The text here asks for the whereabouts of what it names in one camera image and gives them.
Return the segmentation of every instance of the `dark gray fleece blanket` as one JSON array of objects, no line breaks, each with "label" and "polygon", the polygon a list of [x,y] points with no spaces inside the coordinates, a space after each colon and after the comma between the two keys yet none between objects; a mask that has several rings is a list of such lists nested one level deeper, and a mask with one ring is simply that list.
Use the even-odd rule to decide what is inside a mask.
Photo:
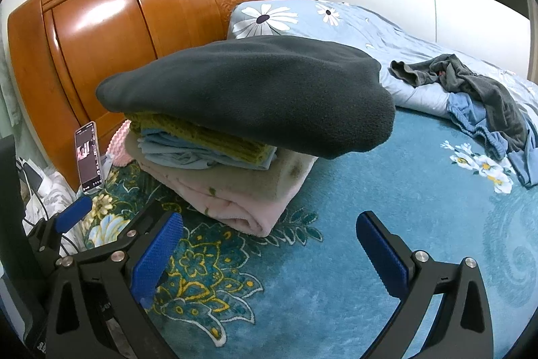
[{"label": "dark gray fleece blanket", "polygon": [[304,154],[368,151],[392,132],[380,64],[359,49],[292,36],[172,53],[99,84],[111,112],[154,112]]}]

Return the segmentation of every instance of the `white daisy print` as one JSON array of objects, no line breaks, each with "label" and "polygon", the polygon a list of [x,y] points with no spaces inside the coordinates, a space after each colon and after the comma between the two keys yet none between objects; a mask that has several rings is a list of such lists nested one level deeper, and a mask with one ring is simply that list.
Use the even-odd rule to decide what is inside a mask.
[{"label": "white daisy print", "polygon": [[496,193],[510,193],[512,191],[512,185],[514,182],[505,173],[500,171],[492,171],[488,172],[488,174],[484,176],[493,182],[493,190],[495,190]]},{"label": "white daisy print", "polygon": [[478,165],[478,171],[480,171],[480,174],[484,177],[493,173],[502,173],[502,166],[487,155],[474,156],[474,162]]},{"label": "white daisy print", "polygon": [[240,34],[236,38],[252,37],[256,35],[273,35],[274,30],[289,31],[289,24],[297,24],[297,13],[288,13],[288,7],[278,7],[271,10],[270,3],[263,3],[260,11],[252,7],[241,10],[242,13],[252,17],[252,19],[241,20],[233,25],[232,32]]},{"label": "white daisy print", "polygon": [[487,155],[480,155],[472,151],[471,144],[450,145],[450,142],[445,140],[440,144],[441,148],[454,151],[454,155],[450,156],[453,164],[473,171],[473,174],[486,177],[493,182],[493,189],[496,193],[510,193],[514,182],[509,177],[514,172],[514,168],[510,161],[504,157],[499,163],[492,160]]},{"label": "white daisy print", "polygon": [[452,149],[454,151],[454,147],[450,145],[450,142],[448,142],[447,140],[440,144],[440,147],[444,149]]},{"label": "white daisy print", "polygon": [[472,171],[474,169],[478,170],[477,164],[467,154],[464,154],[459,151],[454,151],[454,152],[456,153],[456,155],[451,155],[450,160],[452,160],[454,163],[457,163],[458,166],[464,169],[469,169],[469,171]]},{"label": "white daisy print", "polygon": [[457,149],[461,149],[465,154],[467,155],[472,155],[472,151],[471,151],[471,144],[461,144],[461,145],[456,145]]},{"label": "white daisy print", "polygon": [[334,8],[329,8],[325,5],[321,5],[320,3],[317,3],[316,7],[319,8],[317,13],[324,15],[323,21],[325,23],[329,22],[331,26],[338,26],[338,18],[340,17],[340,13],[337,13]]}]

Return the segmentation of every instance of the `blue bedsheet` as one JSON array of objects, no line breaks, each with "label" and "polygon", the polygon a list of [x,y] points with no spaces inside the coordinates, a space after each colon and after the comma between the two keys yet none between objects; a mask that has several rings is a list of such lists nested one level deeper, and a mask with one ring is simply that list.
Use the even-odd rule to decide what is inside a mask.
[{"label": "blue bedsheet", "polygon": [[[96,195],[87,243],[113,239],[151,197],[184,217],[170,278],[149,310],[179,357],[360,357],[397,306],[357,242],[354,224],[364,210],[435,260],[478,261],[496,359],[538,305],[538,191],[440,118],[399,110],[385,144],[318,160],[267,238],[197,213],[135,164],[116,169]],[[93,229],[108,238],[96,240]]]}]

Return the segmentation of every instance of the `light blue folded shirt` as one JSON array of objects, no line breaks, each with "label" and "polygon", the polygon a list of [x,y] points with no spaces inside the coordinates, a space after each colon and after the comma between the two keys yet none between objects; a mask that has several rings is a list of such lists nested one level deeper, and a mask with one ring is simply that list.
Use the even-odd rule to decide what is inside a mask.
[{"label": "light blue folded shirt", "polygon": [[508,150],[508,141],[498,131],[490,131],[486,109],[480,101],[473,101],[463,92],[450,94],[447,112],[452,122],[472,138],[484,140],[486,154],[494,160],[502,160]]},{"label": "light blue folded shirt", "polygon": [[138,147],[147,160],[158,165],[182,169],[208,169],[216,164],[222,164],[267,171],[271,161],[276,158],[274,147],[263,163],[253,165],[156,129],[142,130]]}]

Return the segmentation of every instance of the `cable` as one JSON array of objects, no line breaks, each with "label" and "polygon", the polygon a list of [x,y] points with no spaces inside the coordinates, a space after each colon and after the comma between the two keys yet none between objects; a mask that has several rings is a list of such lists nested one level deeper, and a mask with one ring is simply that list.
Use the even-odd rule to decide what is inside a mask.
[{"label": "cable", "polygon": [[[39,204],[41,204],[41,207],[43,207],[43,211],[45,212],[45,217],[47,218],[47,221],[49,221],[49,217],[48,217],[48,212],[47,212],[47,208],[45,207],[43,201],[41,200],[41,197],[39,196],[39,194],[37,192],[34,191],[34,189],[30,186],[30,184],[28,183],[28,176],[26,175],[26,171],[24,170],[24,168],[22,168],[22,171],[23,171],[23,174],[24,174],[24,178],[26,180],[26,185],[28,186],[28,189],[30,191],[30,200],[32,199],[32,194],[33,195],[36,195],[36,198],[37,200],[39,201]],[[31,225],[32,227],[35,227],[36,225],[35,224],[32,224],[30,221],[28,221],[28,219],[26,218],[23,218],[24,221],[26,221],[29,225]],[[75,245],[75,243],[69,239],[66,235],[62,235],[62,239],[65,239],[66,241],[68,241],[72,246],[73,248],[77,251],[77,253],[80,253],[80,250],[79,248]],[[64,249],[65,253],[67,255],[69,255],[69,252],[66,250],[66,248],[64,247],[63,244],[60,243],[60,246],[61,248]]]},{"label": "cable", "polygon": [[77,253],[80,253],[79,248],[78,248],[78,247],[75,245],[75,243],[74,243],[71,239],[69,239],[66,235],[62,235],[62,239],[65,239],[66,241],[68,241],[68,242],[73,246],[73,248],[76,249]]},{"label": "cable", "polygon": [[36,195],[36,198],[37,200],[39,201],[39,204],[41,204],[41,207],[43,207],[43,210],[45,211],[45,216],[47,218],[47,221],[50,219],[48,217],[48,212],[47,212],[47,208],[45,207],[45,205],[43,204],[42,200],[41,200],[41,197],[39,196],[39,194],[37,192],[34,192],[34,195]]},{"label": "cable", "polygon": [[26,175],[26,171],[24,169],[24,166],[22,167],[22,171],[24,174],[24,179],[26,180],[26,185],[28,186],[28,190],[30,191],[30,201],[32,200],[32,193],[36,195],[36,198],[38,199],[39,203],[43,207],[43,210],[45,211],[45,217],[47,218],[47,221],[49,220],[47,209],[45,208],[45,205],[41,201],[41,198],[39,197],[38,193],[30,186],[30,183],[28,182],[28,175]]}]

